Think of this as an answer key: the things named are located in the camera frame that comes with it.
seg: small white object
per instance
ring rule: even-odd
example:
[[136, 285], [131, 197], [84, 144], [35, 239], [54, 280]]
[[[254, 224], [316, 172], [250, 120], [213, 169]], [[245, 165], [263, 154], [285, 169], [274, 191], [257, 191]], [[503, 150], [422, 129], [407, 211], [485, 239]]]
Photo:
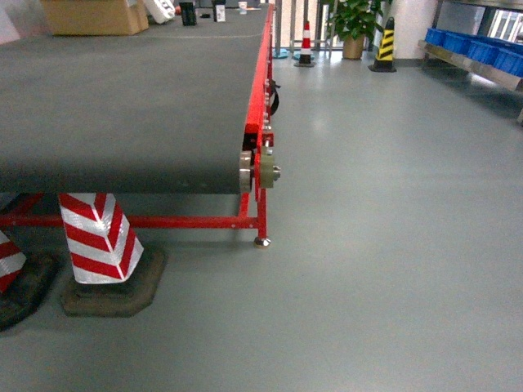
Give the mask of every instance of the small white object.
[[160, 25], [174, 18], [176, 14], [171, 0], [144, 0], [144, 3], [154, 21]]
[[238, 2], [239, 7], [239, 14], [240, 15], [246, 15], [247, 14], [247, 2]]
[[226, 21], [226, 6], [218, 5], [216, 6], [216, 22], [225, 22]]

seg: leveling foot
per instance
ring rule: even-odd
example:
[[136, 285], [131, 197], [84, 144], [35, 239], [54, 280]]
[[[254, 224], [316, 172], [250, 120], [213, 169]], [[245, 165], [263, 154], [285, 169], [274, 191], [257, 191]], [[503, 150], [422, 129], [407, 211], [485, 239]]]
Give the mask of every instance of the leveling foot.
[[256, 237], [254, 239], [254, 246], [258, 249], [267, 249], [270, 246], [270, 238]]

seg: white wall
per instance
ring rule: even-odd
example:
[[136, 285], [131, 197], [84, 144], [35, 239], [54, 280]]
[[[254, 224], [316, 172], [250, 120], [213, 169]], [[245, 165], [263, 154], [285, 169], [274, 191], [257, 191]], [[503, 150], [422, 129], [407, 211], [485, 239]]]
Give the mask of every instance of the white wall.
[[395, 18], [394, 57], [422, 59], [418, 41], [424, 39], [432, 26], [437, 0], [394, 0], [390, 16]]
[[0, 44], [48, 31], [39, 0], [0, 0]]

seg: gray conveyor belt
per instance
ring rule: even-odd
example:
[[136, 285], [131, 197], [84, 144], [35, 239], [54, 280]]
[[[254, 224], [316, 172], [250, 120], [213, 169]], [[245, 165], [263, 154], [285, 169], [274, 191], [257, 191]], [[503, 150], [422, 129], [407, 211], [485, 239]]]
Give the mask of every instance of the gray conveyor belt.
[[239, 193], [266, 13], [0, 46], [0, 192]]

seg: cone rubber base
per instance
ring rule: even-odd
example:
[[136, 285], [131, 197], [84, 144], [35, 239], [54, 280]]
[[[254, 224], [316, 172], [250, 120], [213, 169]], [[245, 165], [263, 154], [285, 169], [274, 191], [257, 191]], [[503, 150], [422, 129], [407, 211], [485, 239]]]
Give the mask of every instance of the cone rubber base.
[[59, 269], [60, 262], [54, 256], [27, 258], [11, 286], [0, 294], [0, 331], [13, 327], [36, 311]]
[[369, 69], [373, 72], [396, 72], [397, 69], [394, 68], [394, 65], [369, 65]]
[[81, 284], [72, 278], [61, 302], [68, 316], [131, 317], [149, 306], [162, 277], [167, 257], [145, 249], [131, 277], [124, 283]]
[[272, 51], [272, 58], [273, 59], [286, 59], [288, 57], [288, 50], [287, 49], [280, 49], [279, 54], [276, 53], [276, 49]]
[[295, 66], [295, 67], [306, 67], [306, 68], [312, 68], [312, 67], [315, 66], [315, 63], [314, 63], [314, 61], [312, 61], [312, 62], [309, 63], [309, 64], [300, 64], [299, 62], [296, 62], [296, 63], [294, 63], [294, 66]]

